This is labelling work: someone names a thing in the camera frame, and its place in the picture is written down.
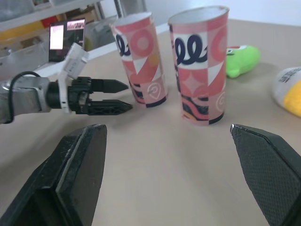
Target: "black cable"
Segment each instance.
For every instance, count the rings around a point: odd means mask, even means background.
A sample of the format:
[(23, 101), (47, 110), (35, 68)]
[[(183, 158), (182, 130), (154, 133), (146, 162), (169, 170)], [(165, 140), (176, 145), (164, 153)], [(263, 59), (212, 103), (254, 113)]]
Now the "black cable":
[(12, 79), (12, 81), (10, 82), (10, 86), (9, 86), (9, 90), (8, 90), (8, 110), (9, 110), (10, 119), (8, 121), (6, 121), (4, 124), (12, 123), (14, 121), (14, 118), (15, 118), (14, 105), (13, 105), (13, 88), (14, 88), (14, 84), (19, 78), (21, 78), (25, 75), (28, 75), (28, 74), (34, 75), (36, 77), (40, 77), (35, 72), (21, 72), (21, 73), (17, 74)]

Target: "stuffed toy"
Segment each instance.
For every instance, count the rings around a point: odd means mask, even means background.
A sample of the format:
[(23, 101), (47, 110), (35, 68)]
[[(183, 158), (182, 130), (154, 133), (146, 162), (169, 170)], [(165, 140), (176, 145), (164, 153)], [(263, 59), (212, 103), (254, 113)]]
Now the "stuffed toy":
[(277, 104), (301, 117), (301, 67), (280, 72), (272, 83), (272, 95)]
[(254, 69), (260, 60), (260, 51), (253, 46), (227, 48), (227, 76), (237, 78)]

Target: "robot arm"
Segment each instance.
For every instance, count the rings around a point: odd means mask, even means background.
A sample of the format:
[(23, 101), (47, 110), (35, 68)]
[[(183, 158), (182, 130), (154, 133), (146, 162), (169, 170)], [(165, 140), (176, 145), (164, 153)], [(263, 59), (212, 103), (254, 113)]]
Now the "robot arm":
[(16, 115), (46, 113), (51, 109), (62, 108), (66, 113), (74, 111), (87, 115), (117, 115), (132, 109), (130, 104), (119, 100), (92, 101), (89, 98), (94, 92), (117, 93), (128, 89), (128, 86), (117, 80), (78, 77), (87, 58), (88, 53), (74, 43), (58, 81), (51, 82), (43, 77), (20, 77), (15, 81), (0, 83), (0, 124), (12, 122)]

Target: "pink patterned paper cup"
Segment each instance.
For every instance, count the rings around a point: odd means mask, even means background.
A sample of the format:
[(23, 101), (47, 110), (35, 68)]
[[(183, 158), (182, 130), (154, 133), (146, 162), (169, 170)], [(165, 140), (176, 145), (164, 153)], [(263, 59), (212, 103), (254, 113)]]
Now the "pink patterned paper cup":
[(228, 13), (227, 7), (202, 7), (168, 20), (181, 115), (196, 125), (224, 115)]
[(147, 108), (165, 102), (167, 89), (152, 14), (120, 18), (111, 30), (136, 102)]

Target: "cup rim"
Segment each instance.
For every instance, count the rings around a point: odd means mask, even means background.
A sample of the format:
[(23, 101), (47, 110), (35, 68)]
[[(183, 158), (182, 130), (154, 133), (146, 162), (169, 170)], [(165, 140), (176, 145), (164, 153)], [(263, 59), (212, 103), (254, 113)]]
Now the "cup rim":
[[(136, 19), (136, 20), (133, 19), (134, 17), (139, 16), (139, 15), (142, 16), (140, 19)], [(152, 12), (142, 12), (142, 13), (130, 14), (128, 16), (121, 17), (121, 18), (117, 19), (112, 24), (112, 26), (114, 26), (114, 27), (116, 27), (116, 26), (127, 26), (127, 25), (130, 25), (130, 24), (142, 21), (144, 19), (147, 19), (151, 16), (152, 16)]]
[[(184, 13), (187, 13), (187, 12), (191, 12), (191, 11), (197, 11), (197, 10), (200, 10), (200, 9), (203, 9), (203, 8), (223, 8), (225, 9), (226, 11), (223, 13), (223, 14), (220, 14), (219, 16), (216, 16), (214, 18), (211, 18), (211, 19), (205, 19), (205, 20), (199, 20), (199, 21), (196, 21), (196, 22), (191, 22), (191, 23), (172, 23), (171, 20), (175, 17), (175, 16), (178, 16), (180, 14), (184, 14)], [(177, 14), (174, 14), (173, 16), (171, 16), (169, 19), (168, 19), (168, 25), (173, 25), (173, 24), (179, 24), (179, 25), (187, 25), (187, 24), (198, 24), (198, 23), (201, 23), (201, 22), (207, 22), (207, 21), (212, 21), (212, 20), (215, 20), (216, 18), (219, 18), (219, 17), (222, 17), (224, 15), (226, 15), (227, 13), (229, 13), (230, 11), (230, 8), (227, 7), (227, 6), (223, 6), (223, 5), (213, 5), (213, 6), (202, 6), (202, 7), (198, 7), (198, 8), (192, 8), (192, 9), (188, 9), (188, 10), (184, 10), (182, 12), (179, 12)]]

